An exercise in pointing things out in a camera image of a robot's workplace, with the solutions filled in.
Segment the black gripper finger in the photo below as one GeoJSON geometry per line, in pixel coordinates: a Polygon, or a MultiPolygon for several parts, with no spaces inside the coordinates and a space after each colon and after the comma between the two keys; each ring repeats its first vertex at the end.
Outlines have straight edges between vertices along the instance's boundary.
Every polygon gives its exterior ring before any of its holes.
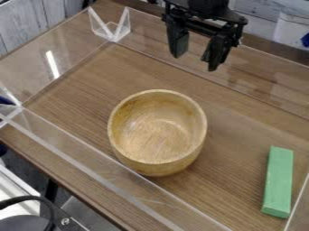
{"type": "Polygon", "coordinates": [[[225,62],[230,49],[231,39],[227,35],[221,33],[210,39],[202,56],[202,61],[207,63],[208,71],[215,71],[217,67],[225,62]]]}
{"type": "Polygon", "coordinates": [[[179,58],[188,49],[190,33],[182,19],[167,16],[167,43],[174,58],[179,58]]]}

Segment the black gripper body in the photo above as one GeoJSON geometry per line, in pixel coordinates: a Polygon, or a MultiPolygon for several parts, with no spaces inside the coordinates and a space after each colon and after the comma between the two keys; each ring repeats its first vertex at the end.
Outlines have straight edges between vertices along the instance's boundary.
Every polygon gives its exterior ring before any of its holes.
{"type": "Polygon", "coordinates": [[[242,30],[249,20],[229,8],[229,0],[163,0],[167,16],[182,19],[188,31],[196,31],[203,36],[214,37],[225,34],[231,39],[231,45],[241,43],[242,30]]]}

